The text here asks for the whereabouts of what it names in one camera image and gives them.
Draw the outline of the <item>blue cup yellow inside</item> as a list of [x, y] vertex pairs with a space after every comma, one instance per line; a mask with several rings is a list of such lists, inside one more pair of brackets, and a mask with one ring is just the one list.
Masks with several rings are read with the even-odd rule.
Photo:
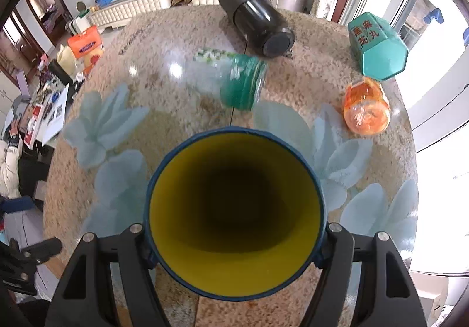
[[274, 294], [302, 275], [324, 239], [315, 172], [270, 132], [226, 127], [194, 135], [160, 162], [146, 196], [155, 260], [207, 298]]

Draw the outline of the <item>white paper sheet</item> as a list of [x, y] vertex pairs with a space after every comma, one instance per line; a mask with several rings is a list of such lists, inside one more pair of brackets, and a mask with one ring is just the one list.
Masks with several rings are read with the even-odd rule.
[[37, 140], [42, 145], [52, 146], [53, 139], [64, 127], [65, 115], [68, 103], [69, 85], [65, 86], [54, 102], [48, 116], [40, 124]]

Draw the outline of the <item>orange plastic jar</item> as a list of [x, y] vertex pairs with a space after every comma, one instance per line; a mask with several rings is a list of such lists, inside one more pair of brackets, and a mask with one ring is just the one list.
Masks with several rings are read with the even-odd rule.
[[346, 88], [343, 117], [346, 126], [358, 135], [384, 132], [391, 119], [391, 108], [381, 84], [361, 77]]

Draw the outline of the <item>orange tissue pack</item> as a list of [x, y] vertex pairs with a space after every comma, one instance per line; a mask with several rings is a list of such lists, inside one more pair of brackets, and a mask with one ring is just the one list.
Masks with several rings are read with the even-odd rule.
[[103, 41], [96, 25], [90, 26], [81, 34], [73, 35], [68, 39], [68, 46], [71, 48], [76, 59], [85, 56], [92, 58], [94, 55], [101, 56], [104, 52]]

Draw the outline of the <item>green label clear bottle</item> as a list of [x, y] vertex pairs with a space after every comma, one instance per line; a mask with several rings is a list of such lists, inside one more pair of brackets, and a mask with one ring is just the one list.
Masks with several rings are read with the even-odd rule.
[[200, 48], [183, 65], [183, 75], [198, 93], [226, 107], [250, 111], [258, 101], [268, 64], [255, 56]]

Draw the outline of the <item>teal hexagonal tin box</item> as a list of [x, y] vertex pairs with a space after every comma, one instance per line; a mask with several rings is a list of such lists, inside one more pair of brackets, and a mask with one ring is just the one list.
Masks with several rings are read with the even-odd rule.
[[386, 20], [364, 12], [347, 25], [347, 30], [363, 76], [381, 82], [405, 70], [409, 49]]

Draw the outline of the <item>black cylindrical thermos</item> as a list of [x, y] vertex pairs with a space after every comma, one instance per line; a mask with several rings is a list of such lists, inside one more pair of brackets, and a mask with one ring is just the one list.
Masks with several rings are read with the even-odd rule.
[[286, 18], [268, 0], [219, 0], [229, 20], [258, 55], [288, 54], [296, 40]]

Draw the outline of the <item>white tufted tv cabinet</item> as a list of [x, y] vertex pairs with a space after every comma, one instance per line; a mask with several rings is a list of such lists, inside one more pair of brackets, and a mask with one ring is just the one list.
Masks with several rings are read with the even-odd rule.
[[217, 5], [218, 0], [113, 0], [110, 4], [91, 12], [88, 20], [99, 29], [119, 28], [142, 14], [170, 9], [178, 5]]

